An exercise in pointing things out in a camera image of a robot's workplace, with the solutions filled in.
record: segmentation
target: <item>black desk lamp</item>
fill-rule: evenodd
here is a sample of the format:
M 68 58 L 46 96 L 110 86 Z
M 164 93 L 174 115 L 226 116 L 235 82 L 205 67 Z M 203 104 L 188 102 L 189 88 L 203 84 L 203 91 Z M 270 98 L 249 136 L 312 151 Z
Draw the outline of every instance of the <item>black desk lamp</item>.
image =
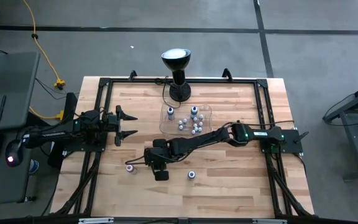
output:
M 187 49 L 171 49 L 161 55 L 164 64 L 172 71 L 173 83 L 170 85 L 169 95 L 177 102 L 186 101 L 191 95 L 191 88 L 185 77 L 190 55 L 191 52 Z

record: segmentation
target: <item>yellow extension cord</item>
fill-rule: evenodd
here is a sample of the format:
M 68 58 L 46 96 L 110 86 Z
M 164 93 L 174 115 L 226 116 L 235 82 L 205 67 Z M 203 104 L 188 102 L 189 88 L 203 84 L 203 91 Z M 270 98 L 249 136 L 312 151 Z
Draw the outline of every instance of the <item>yellow extension cord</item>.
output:
M 24 4 L 27 6 L 27 8 L 29 9 L 30 11 L 30 14 L 31 14 L 31 18 L 32 18 L 32 25 L 33 25 L 33 32 L 34 34 L 36 34 L 36 26 L 35 26 L 35 19 L 34 19 L 34 15 L 32 13 L 32 10 L 29 6 L 29 4 L 23 0 Z M 57 78 L 57 81 L 55 83 L 55 87 L 57 86 L 57 84 L 61 84 L 61 85 L 64 85 L 65 84 L 65 81 L 60 79 L 59 75 L 57 74 L 56 70 L 55 70 L 55 67 L 52 65 L 52 63 L 50 62 L 47 54 L 45 53 L 45 51 L 42 49 L 41 45 L 38 43 L 37 41 L 37 38 L 33 38 L 35 43 L 37 44 L 38 48 L 41 50 L 42 54 L 45 56 L 45 58 L 47 59 L 47 62 L 49 64 L 49 66 L 52 68 L 54 74 L 56 75 L 56 78 Z M 33 114 L 35 114 L 36 116 L 38 116 L 39 118 L 42 118 L 42 119 L 60 119 L 60 121 L 63 119 L 63 111 L 60 111 L 60 113 L 56 116 L 42 116 L 42 115 L 39 115 L 37 112 L 35 112 L 35 110 L 30 106 L 30 110 L 31 112 L 33 112 Z

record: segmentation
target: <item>butcher block tabletop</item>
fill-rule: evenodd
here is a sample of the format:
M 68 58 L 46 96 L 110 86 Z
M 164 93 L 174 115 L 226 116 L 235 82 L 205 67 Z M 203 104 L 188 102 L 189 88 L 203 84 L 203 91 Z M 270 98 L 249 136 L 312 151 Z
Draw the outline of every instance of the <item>butcher block tabletop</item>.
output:
M 93 110 L 99 79 L 84 77 L 76 107 L 77 114 Z M 267 82 L 275 121 L 292 120 L 283 79 L 268 78 Z M 190 83 L 190 86 L 191 97 L 182 104 L 210 105 L 213 130 L 238 119 L 243 123 L 259 124 L 253 85 Z M 165 99 L 175 104 L 168 90 L 169 86 L 165 88 Z M 174 138 L 161 133 L 159 128 L 164 104 L 162 91 L 163 85 L 154 83 L 114 84 L 110 112 L 115 112 L 116 105 L 121 105 L 126 114 L 138 118 L 137 121 L 122 121 L 122 130 L 139 132 L 125 138 L 120 147 L 114 145 L 115 134 L 109 134 L 106 150 L 101 157 L 91 215 L 273 218 L 266 162 L 258 141 L 252 141 L 245 147 L 219 143 L 197 149 L 183 162 L 167 164 L 170 173 L 168 181 L 155 181 L 151 169 L 145 165 L 136 166 L 136 175 L 126 171 L 125 161 L 142 156 L 144 148 L 151 146 L 153 139 Z M 266 109 L 262 89 L 260 94 Z M 277 125 L 283 129 L 294 127 L 293 123 Z M 51 212 L 61 208 L 77 188 L 84 154 L 74 152 L 63 161 Z M 282 157 L 289 189 L 302 206 L 313 213 L 302 163 L 292 154 L 283 154 Z M 196 172 L 194 180 L 187 179 L 187 173 L 191 170 Z M 285 211 L 281 190 L 278 186 L 277 189 L 280 208 Z M 88 188 L 85 190 L 82 209 L 87 195 Z

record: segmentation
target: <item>yellow power cord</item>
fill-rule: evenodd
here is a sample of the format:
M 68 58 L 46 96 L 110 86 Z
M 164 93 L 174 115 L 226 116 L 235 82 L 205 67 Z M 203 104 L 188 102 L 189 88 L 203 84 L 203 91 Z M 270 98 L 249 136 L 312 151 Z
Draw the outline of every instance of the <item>yellow power cord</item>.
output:
M 37 41 L 37 34 L 36 34 L 36 26 L 35 26 L 35 19 L 34 19 L 34 15 L 32 13 L 32 10 L 29 6 L 29 4 L 27 3 L 27 1 L 23 0 L 24 4 L 27 6 L 27 8 L 29 9 L 30 11 L 30 14 L 31 14 L 31 18 L 32 18 L 32 25 L 33 25 L 33 28 L 34 28 L 34 33 L 32 35 L 35 43 L 37 44 L 38 48 L 41 50 L 41 52 L 43 53 L 43 55 L 45 56 L 45 58 L 47 59 L 47 62 L 48 64 L 50 65 L 50 67 L 52 68 L 54 74 L 56 75 L 56 78 L 57 78 L 57 81 L 56 83 L 54 84 L 54 87 L 58 88 L 59 90 L 62 90 L 63 89 L 63 86 L 66 85 L 66 82 L 64 80 L 62 80 L 59 75 L 57 74 L 56 70 L 55 70 L 55 67 L 52 65 L 52 63 L 50 63 L 50 60 L 47 56 L 47 54 L 45 53 L 45 51 L 42 49 L 41 45 L 38 43 Z
M 64 111 L 62 111 L 62 110 L 56 116 L 49 116 L 49 117 L 39 115 L 37 112 L 35 112 L 35 110 L 31 106 L 30 106 L 30 110 L 31 110 L 31 112 L 33 112 L 34 115 L 36 115 L 37 117 L 42 118 L 42 119 L 59 119 L 60 121 L 63 119 Z

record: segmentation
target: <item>small vial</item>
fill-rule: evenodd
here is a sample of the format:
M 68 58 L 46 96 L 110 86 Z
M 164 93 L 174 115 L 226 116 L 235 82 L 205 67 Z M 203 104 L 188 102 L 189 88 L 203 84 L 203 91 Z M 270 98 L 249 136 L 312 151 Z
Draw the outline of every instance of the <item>small vial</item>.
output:
M 168 108 L 167 110 L 167 113 L 168 113 L 168 119 L 169 120 L 173 120 L 175 117 L 173 116 L 173 108 Z
M 190 171 L 190 172 L 187 174 L 187 177 L 189 178 L 189 180 L 193 180 L 193 179 L 196 177 L 196 172 Z
M 137 173 L 137 169 L 133 165 L 127 165 L 126 169 L 127 169 L 128 173 L 131 173 L 131 174 Z
M 191 118 L 194 118 L 194 117 L 197 117 L 197 112 L 198 112 L 198 108 L 196 106 L 192 107 L 191 108 L 191 111 L 190 111 L 190 117 Z

